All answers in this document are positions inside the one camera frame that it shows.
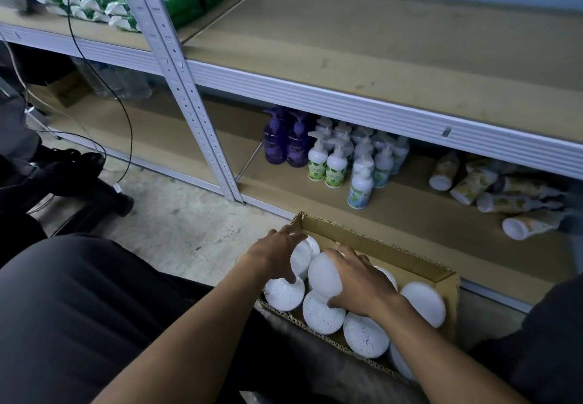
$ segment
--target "metal shelf post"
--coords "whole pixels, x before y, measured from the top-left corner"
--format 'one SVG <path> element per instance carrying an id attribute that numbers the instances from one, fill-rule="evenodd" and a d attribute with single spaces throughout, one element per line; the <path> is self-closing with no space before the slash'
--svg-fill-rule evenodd
<path id="1" fill-rule="evenodd" d="M 162 0 L 127 0 L 223 194 L 243 202 Z"/>

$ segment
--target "purple soap bottle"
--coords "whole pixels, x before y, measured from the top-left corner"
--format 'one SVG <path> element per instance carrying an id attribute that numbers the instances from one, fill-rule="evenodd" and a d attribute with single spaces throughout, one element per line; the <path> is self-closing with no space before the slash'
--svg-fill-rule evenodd
<path id="1" fill-rule="evenodd" d="M 308 114 L 302 111 L 291 111 L 291 114 L 296 121 L 288 135 L 288 163 L 294 168 L 302 168 L 308 164 L 310 149 L 310 136 L 304 125 Z"/>
<path id="2" fill-rule="evenodd" d="M 263 129 L 265 159 L 271 164 L 281 164 L 288 157 L 288 131 L 278 108 L 264 109 L 264 112 L 271 114 L 271 120 Z"/>

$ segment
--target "concrete floor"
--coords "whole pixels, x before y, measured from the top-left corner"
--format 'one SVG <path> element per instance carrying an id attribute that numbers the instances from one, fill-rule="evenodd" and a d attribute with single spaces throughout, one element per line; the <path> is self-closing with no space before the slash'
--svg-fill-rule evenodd
<path id="1" fill-rule="evenodd" d="M 50 147 L 83 147 L 44 136 Z M 126 163 L 108 157 L 102 179 L 114 183 Z M 120 183 L 135 199 L 125 218 L 104 221 L 95 233 L 113 239 L 166 273 L 215 285 L 233 267 L 237 257 L 272 228 L 288 221 L 253 206 L 131 165 Z M 48 233 L 77 208 L 71 200 L 54 199 L 35 214 Z M 287 335 L 304 362 L 317 392 L 344 403 L 427 402 L 416 387 L 404 385 L 341 354 L 284 320 L 268 317 Z M 467 291 L 459 302 L 458 344 L 467 349 L 477 341 L 499 337 L 519 328 L 524 314 Z"/>

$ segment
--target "hand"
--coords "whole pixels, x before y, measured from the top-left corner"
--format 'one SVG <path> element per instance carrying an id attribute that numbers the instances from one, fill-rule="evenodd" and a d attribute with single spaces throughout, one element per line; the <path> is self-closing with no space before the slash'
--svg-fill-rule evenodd
<path id="1" fill-rule="evenodd" d="M 307 235 L 295 231 L 289 224 L 279 232 L 272 229 L 267 232 L 266 237 L 260 238 L 251 246 L 241 260 L 258 265 L 267 279 L 285 278 L 293 283 L 295 275 L 290 258 L 295 247 L 306 238 Z"/>
<path id="2" fill-rule="evenodd" d="M 366 255 L 356 255 L 353 248 L 340 244 L 336 249 L 324 249 L 324 252 L 338 270 L 342 292 L 331 298 L 328 306 L 373 318 L 378 306 L 388 297 L 397 294 L 395 287 L 383 272 L 370 263 Z"/>

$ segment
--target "cardboard box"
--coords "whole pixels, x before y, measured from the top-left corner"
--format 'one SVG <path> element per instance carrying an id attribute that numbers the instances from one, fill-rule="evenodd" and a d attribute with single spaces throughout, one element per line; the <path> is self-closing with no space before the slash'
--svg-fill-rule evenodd
<path id="1" fill-rule="evenodd" d="M 57 109 L 68 108 L 93 92 L 78 71 L 73 71 L 53 83 L 29 85 L 29 91 Z M 40 103 L 32 95 L 29 95 L 29 98 L 30 102 L 42 111 L 47 113 L 54 112 L 49 106 Z"/>
<path id="2" fill-rule="evenodd" d="M 397 280 L 399 290 L 411 281 L 425 282 L 432 286 L 443 297 L 447 312 L 445 322 L 439 328 L 439 331 L 450 341 L 454 340 L 459 298 L 459 276 L 453 270 L 429 261 L 420 255 L 384 244 L 340 224 L 308 215 L 305 212 L 299 212 L 291 222 L 299 226 L 306 234 L 314 237 L 320 245 L 320 249 L 331 248 L 335 242 L 340 242 L 351 246 L 358 253 L 364 253 L 372 264 L 386 268 L 393 274 Z M 261 297 L 260 302 L 267 310 L 316 335 L 337 349 L 365 361 L 379 371 L 403 379 L 397 372 L 393 371 L 387 354 L 375 360 L 355 354 L 348 347 L 342 329 L 335 334 L 327 336 L 314 332 L 305 323 L 301 306 L 292 312 L 279 312 L 266 302 L 264 296 Z"/>

